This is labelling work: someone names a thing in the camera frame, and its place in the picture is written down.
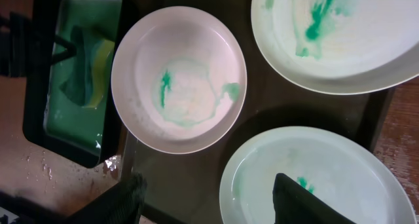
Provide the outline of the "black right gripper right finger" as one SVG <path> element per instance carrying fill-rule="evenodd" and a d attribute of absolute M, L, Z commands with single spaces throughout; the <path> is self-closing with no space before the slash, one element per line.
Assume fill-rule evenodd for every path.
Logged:
<path fill-rule="evenodd" d="M 354 224 L 283 173 L 272 191 L 275 224 Z"/>

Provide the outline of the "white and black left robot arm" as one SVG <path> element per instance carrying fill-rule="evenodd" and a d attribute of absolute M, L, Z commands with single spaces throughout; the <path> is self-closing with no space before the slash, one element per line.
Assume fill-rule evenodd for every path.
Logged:
<path fill-rule="evenodd" d="M 1 16 L 1 75 L 27 77 L 33 72 L 31 45 L 33 26 L 31 20 L 16 12 Z"/>

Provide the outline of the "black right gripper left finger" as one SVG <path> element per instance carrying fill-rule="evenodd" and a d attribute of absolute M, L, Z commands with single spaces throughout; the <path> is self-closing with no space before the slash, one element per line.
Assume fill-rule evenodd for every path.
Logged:
<path fill-rule="evenodd" d="M 93 202 L 65 219 L 65 223 L 139 223 L 145 205 L 146 179 L 134 173 L 117 183 Z"/>

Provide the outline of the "green and yellow sponge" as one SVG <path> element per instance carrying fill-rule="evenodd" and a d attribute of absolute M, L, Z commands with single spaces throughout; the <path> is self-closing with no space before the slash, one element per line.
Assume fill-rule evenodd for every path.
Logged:
<path fill-rule="evenodd" d="M 60 90 L 75 105 L 95 109 L 105 96 L 115 42 L 80 26 L 73 27 L 70 38 L 77 52 L 73 69 Z"/>

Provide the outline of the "white bowl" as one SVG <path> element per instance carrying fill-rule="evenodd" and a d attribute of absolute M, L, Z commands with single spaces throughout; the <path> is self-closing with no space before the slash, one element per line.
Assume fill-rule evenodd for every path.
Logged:
<path fill-rule="evenodd" d="M 354 95 L 418 76 L 418 0 L 251 0 L 256 44 L 302 88 Z"/>
<path fill-rule="evenodd" d="M 117 48 L 111 91 L 128 131 L 168 154 L 218 142 L 243 108 L 247 69 L 232 32 L 213 15 L 184 6 L 137 21 Z"/>

